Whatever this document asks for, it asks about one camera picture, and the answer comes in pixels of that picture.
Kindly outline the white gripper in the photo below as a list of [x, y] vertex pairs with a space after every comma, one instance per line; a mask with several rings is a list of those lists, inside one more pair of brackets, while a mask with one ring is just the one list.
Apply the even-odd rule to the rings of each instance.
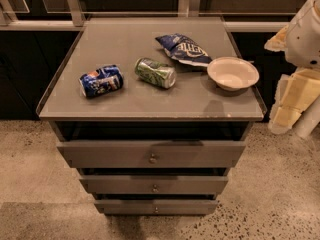
[[293, 74], [281, 76], [269, 114], [269, 130], [284, 134], [320, 96], [320, 71], [313, 70], [320, 68], [320, 0], [307, 0], [264, 48], [285, 51], [286, 60], [298, 67]]

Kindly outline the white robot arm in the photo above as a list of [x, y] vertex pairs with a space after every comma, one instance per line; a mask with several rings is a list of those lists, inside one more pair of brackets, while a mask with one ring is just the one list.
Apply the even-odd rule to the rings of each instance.
[[273, 134], [294, 129], [306, 138], [320, 122], [320, 0], [307, 0], [264, 48], [283, 51], [296, 67], [278, 81], [268, 128]]

